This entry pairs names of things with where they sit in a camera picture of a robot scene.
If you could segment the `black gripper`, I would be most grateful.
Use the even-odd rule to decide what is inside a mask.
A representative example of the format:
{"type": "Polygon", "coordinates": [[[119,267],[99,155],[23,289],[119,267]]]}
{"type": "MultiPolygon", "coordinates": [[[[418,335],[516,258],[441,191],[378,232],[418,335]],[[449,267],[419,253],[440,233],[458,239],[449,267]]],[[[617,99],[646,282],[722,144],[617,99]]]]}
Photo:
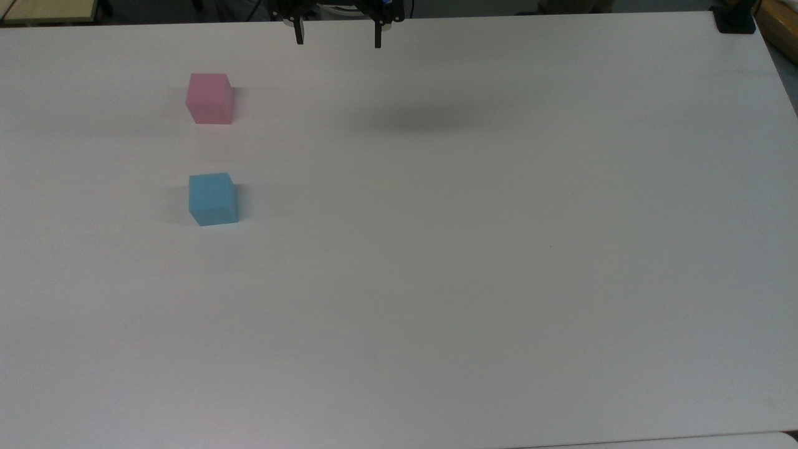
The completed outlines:
{"type": "MultiPolygon", "coordinates": [[[[317,0],[320,6],[354,6],[348,0],[317,0]]],[[[405,1],[356,1],[355,6],[374,22],[375,48],[382,48],[382,34],[394,22],[405,20],[405,1]]],[[[312,1],[271,1],[271,17],[290,26],[299,45],[304,43],[303,17],[312,10],[312,1]]]]}

